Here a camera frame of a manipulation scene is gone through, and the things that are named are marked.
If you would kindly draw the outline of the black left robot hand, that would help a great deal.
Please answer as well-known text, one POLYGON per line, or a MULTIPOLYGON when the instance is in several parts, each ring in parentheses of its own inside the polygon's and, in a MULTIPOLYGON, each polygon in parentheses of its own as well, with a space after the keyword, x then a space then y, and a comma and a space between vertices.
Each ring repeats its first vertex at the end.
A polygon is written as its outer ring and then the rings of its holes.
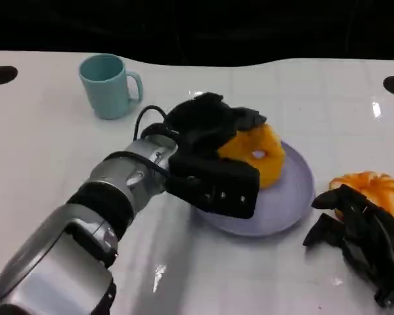
POLYGON ((232 108, 223 101, 222 95, 208 92, 174 107, 164 124, 179 134, 182 150, 214 157, 239 131, 250 131, 266 121, 257 110, 232 108))

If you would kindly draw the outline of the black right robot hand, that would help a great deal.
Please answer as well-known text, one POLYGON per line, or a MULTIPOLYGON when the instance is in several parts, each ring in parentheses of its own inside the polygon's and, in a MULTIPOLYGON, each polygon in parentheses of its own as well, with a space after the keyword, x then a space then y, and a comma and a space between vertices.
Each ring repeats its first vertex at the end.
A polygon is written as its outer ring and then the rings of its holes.
POLYGON ((341 249, 346 263, 376 287, 374 300, 382 308, 394 306, 394 217, 366 196, 342 184, 318 195, 315 209, 337 209, 338 221, 322 213, 303 245, 326 242, 341 249))

